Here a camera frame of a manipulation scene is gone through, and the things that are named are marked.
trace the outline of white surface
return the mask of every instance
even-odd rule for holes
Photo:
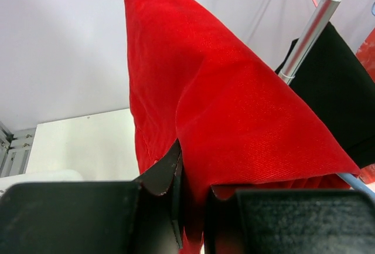
[[[40,124],[26,173],[72,169],[85,181],[133,180],[134,130],[128,109]]]
[[[311,0],[197,0],[273,69]],[[333,24],[353,50],[374,0],[343,0]],[[123,0],[0,0],[0,120],[11,130],[128,107]]]
[[[0,178],[0,197],[11,186],[23,182],[79,182],[82,180],[82,176],[74,170],[61,170],[3,177]]]
[[[370,190],[375,192],[375,182],[372,182],[371,184],[367,184],[367,186],[368,186],[368,188],[370,188]]]

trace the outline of red cloth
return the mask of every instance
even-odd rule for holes
[[[375,82],[375,29],[359,47],[356,56]],[[375,164],[362,168],[359,177],[365,184],[375,182]]]
[[[125,0],[125,14],[139,169],[179,139],[190,241],[212,184],[340,188],[334,173],[359,173],[310,108],[197,2]]]

